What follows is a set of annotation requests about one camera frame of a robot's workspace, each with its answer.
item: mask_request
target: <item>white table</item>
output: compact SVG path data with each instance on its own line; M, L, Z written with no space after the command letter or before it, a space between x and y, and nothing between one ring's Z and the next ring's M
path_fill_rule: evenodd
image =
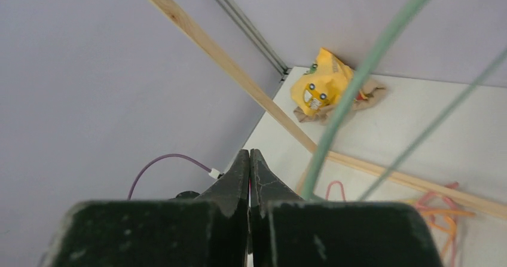
M290 98L292 84L307 70L295 67L274 97L295 122ZM333 151L376 164L389 165L428 122L465 85L417 79L372 76L387 85L389 93L377 106L356 112L340 130ZM449 117L433 136L399 169L439 184L460 183L460 190L507 203L507 89L480 87ZM315 142L324 127L317 122L298 125ZM270 169L295 188L311 154L269 114L254 129L245 149L260 149ZM324 197L327 185L340 180L348 200L355 200L374 176L328 161L316 186ZM384 183L372 200L417 198L421 192L392 182ZM341 200L334 186L331 200ZM461 252L458 266L506 266L507 221L477 213L460 223ZM438 244L445 235L433 232Z

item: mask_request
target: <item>green cable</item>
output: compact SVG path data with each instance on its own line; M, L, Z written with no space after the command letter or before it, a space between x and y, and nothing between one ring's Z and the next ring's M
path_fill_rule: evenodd
M349 112L352 101L354 101L358 95L359 89L364 85L373 69L377 67L380 59L384 56L387 49L389 49L401 32L403 32L405 26L419 12L419 10L428 3L428 1L429 0L408 0L394 19L391 20L384 29L373 48L369 51L366 59L354 73L354 78L350 81L347 89L341 96L340 102L331 115L329 124L322 134L319 145L311 158L308 175L303 183L303 189L301 191L301 197L305 200L310 199L313 194L315 183L317 182L320 169L326 159L326 155L331 147L333 138L343 122L343 119Z
M475 80L464 89L440 114L425 128L425 130L404 150L378 179L359 197L359 201L365 200L374 192L380 184L386 180L418 147L424 142L454 110L470 96L477 86L482 84L507 58L507 48L498 55L493 62Z

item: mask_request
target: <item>white connector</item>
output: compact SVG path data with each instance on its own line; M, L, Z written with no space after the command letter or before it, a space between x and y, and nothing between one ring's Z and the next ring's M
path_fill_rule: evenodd
M219 179L222 176L222 173L214 168L212 168L208 174L210 177L213 177L214 179Z

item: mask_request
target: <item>wooden stick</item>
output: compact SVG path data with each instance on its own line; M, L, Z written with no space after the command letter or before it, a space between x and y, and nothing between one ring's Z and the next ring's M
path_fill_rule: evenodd
M364 171L374 176L379 176L385 170L384 167L381 167L379 165L362 161L360 159L353 158L351 156L339 154L337 152L330 151L327 159L354 168L355 170ZM303 175L300 178L300 181L297 184L296 192L298 194L301 192L301 187L306 178L306 175L307 171L303 173ZM455 202L463 206L474 208L476 210L482 211L484 213L502 219L507 219L507 205L498 202L480 198L478 196L467 194L466 192L457 191L455 189L446 188L445 186L428 182L426 180L419 179L415 176L409 176L407 174L400 173L398 171L395 171L389 177L389 180L416 189L418 191L423 192L434 191L437 194L441 194L446 197L452 198Z
M309 152L313 153L316 144L174 0L149 1L180 28L181 32L186 34L197 46L206 52L218 66L226 71L285 130L295 137Z

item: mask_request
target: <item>crumpled brown paper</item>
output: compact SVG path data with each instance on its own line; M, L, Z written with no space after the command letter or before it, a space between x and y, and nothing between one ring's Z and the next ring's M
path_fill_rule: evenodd
M354 101L350 109L351 111L370 108L376 105L387 94L386 86L374 79L367 80L366 84L363 85L362 91L368 98L366 100ZM336 108L336 105L325 106L313 116L307 116L303 113L303 110L300 107L297 107L294 109L294 115L299 122L320 121L322 125L326 125L329 117L334 111L334 108Z

